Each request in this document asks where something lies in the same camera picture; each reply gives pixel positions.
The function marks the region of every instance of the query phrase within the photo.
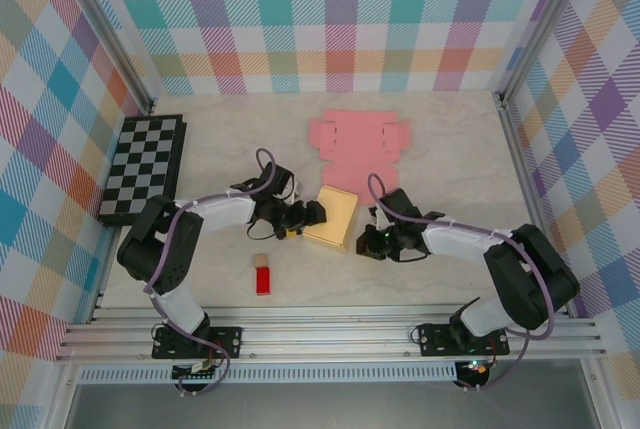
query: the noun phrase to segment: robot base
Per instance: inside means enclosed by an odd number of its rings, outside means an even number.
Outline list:
[[[506,356],[509,354],[509,341],[504,330],[490,332],[484,337],[474,338],[462,350],[451,337],[450,324],[422,324],[417,326],[420,354],[433,356]]]
[[[221,357],[219,351],[210,349],[202,344],[182,337],[169,327],[159,327],[154,334],[152,359],[218,359]],[[210,327],[206,337],[210,342],[221,346],[231,359],[240,357],[240,347],[242,344],[241,327]]]
[[[453,383],[458,387],[476,387],[484,386],[489,382],[489,376],[491,374],[491,368],[487,368],[484,371],[472,369],[468,362],[456,362],[456,373],[458,374],[458,380]]]

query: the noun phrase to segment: table surface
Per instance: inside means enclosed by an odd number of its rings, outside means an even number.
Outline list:
[[[423,213],[514,228],[529,220],[493,98],[487,91],[163,96],[157,115],[184,114],[187,133],[177,197],[224,191],[259,174],[254,151],[267,147],[317,196],[326,162],[307,142],[311,117],[325,108],[393,110],[411,121],[411,145],[397,167],[400,186]],[[245,226],[204,235],[187,281],[203,306],[350,306],[466,303],[495,293],[486,267],[445,257],[395,264],[355,254],[371,219],[361,207],[348,254],[302,238],[252,241]],[[270,226],[254,228],[267,235]],[[253,255],[265,253],[271,295],[255,293]],[[114,262],[103,307],[150,307],[142,283]]]

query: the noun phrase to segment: small beige block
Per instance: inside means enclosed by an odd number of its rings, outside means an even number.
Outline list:
[[[253,267],[268,267],[269,261],[266,254],[256,254],[253,256]]]

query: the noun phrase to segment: cardboard box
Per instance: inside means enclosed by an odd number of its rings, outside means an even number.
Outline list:
[[[304,238],[347,252],[358,214],[358,196],[334,187],[322,186],[318,202],[327,211],[327,222],[306,227]]]

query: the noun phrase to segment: plaid wallpaper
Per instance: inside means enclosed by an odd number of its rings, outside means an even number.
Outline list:
[[[0,428],[30,428],[110,232],[96,221],[139,109],[75,0],[0,0]]]
[[[524,2],[124,0],[170,94],[485,88]]]
[[[129,55],[129,59],[133,63],[133,66],[135,67],[136,72],[138,73],[138,76],[140,77],[140,80],[146,87],[147,91],[149,92],[149,94],[159,95],[156,93],[156,91],[154,91],[154,87],[151,84],[151,81],[149,79],[149,75],[147,73],[145,66],[142,64],[140,55],[136,53],[127,32],[123,29],[122,23],[120,22],[120,19],[116,15],[116,12],[113,9],[111,1],[110,0],[99,0],[99,1],[102,4],[102,9],[105,15],[109,19],[111,26],[113,27],[118,38],[120,39],[120,42],[124,47],[124,50]]]
[[[640,0],[571,0],[512,102],[549,230],[640,416]]]
[[[540,17],[542,16],[544,10],[546,9],[549,1],[550,0],[538,0],[538,3],[536,4],[535,9],[531,13],[531,17],[529,18],[529,21],[527,21],[525,30],[522,33],[520,40],[518,41],[518,45],[516,46],[515,51],[513,51],[513,54],[511,55],[511,59],[509,59],[509,63],[507,64],[507,69],[505,70],[504,74],[502,75],[502,78],[500,79],[500,83],[498,84],[498,87],[497,87],[497,92],[504,91],[505,86],[507,85],[507,83],[509,82],[509,79],[511,78],[511,75],[513,74],[513,69],[516,67],[516,64],[520,60],[522,51],[529,44],[529,41],[531,40],[531,36],[533,36],[533,33],[537,29],[538,23],[540,22]]]

